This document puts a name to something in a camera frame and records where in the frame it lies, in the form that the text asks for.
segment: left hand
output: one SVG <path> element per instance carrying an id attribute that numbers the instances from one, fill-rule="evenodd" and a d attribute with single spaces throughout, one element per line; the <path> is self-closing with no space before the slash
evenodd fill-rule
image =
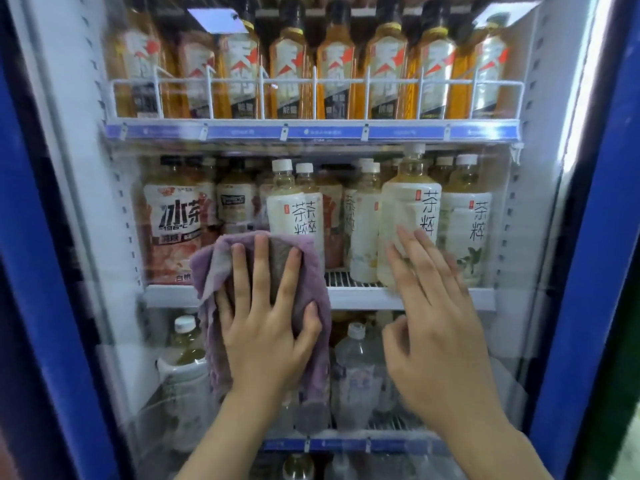
<path id="1" fill-rule="evenodd" d="M 274 306 L 269 300 L 271 277 L 267 234 L 255 238 L 253 290 L 249 284 L 244 246 L 234 244 L 231 253 L 235 315 L 224 289 L 216 292 L 216 303 L 234 381 L 232 392 L 265 404 L 275 412 L 285 393 L 297 386 L 311 357 L 322 329 L 317 306 L 311 302 L 306 307 L 303 329 L 294 339 L 291 311 L 302 252 L 297 248 L 290 250 Z"/>

